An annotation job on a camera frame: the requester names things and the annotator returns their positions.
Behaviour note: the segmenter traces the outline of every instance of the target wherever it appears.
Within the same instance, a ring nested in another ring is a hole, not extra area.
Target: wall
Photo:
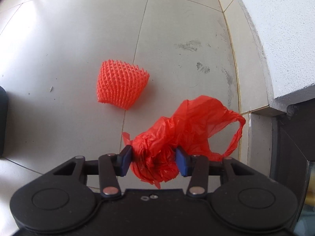
[[[259,36],[276,100],[288,105],[315,98],[315,0],[241,1]]]

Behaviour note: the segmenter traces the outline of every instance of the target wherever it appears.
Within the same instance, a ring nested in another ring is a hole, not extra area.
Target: red plastic bag
[[[212,153],[208,138],[235,121],[239,121],[240,126],[226,152]],[[134,140],[130,140],[126,132],[122,136],[125,145],[133,147],[133,173],[141,181],[160,188],[160,182],[178,175],[173,149],[180,145],[189,155],[200,154],[211,161],[221,161],[237,148],[245,122],[240,114],[228,110],[219,100],[199,96],[183,101],[171,118],[161,117]]]

